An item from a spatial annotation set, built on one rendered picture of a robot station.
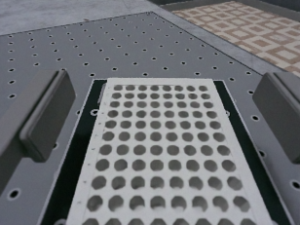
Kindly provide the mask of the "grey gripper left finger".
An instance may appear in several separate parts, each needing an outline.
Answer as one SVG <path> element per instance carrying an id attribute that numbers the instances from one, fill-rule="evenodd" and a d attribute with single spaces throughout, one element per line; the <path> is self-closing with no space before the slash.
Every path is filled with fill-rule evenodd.
<path id="1" fill-rule="evenodd" d="M 0 197 L 21 158 L 47 162 L 75 98 L 66 70 L 39 70 L 0 119 Z"/>

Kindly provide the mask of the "grey perforated base plate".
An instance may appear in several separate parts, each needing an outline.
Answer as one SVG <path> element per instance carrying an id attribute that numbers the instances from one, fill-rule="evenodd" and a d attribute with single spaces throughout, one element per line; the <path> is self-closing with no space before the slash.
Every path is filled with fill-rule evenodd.
<path id="1" fill-rule="evenodd" d="M 153 11 L 0 35 L 0 119 L 39 70 L 66 70 L 76 98 L 45 163 L 21 158 L 0 197 L 0 225 L 36 225 L 93 79 L 224 80 L 295 223 L 292 164 L 252 96 L 263 74 Z"/>

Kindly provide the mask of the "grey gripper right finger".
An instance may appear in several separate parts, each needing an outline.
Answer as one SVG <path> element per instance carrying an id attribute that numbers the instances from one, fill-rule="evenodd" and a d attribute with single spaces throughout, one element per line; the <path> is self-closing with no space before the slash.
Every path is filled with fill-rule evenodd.
<path id="1" fill-rule="evenodd" d="M 252 100 L 289 161 L 300 165 L 300 79 L 292 72 L 266 72 Z"/>

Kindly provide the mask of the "white well plate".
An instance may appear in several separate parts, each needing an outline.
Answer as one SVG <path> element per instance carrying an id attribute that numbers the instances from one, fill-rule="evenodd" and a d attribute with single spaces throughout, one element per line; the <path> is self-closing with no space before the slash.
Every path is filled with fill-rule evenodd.
<path id="1" fill-rule="evenodd" d="M 212 79 L 108 78 L 66 225 L 273 225 Z"/>

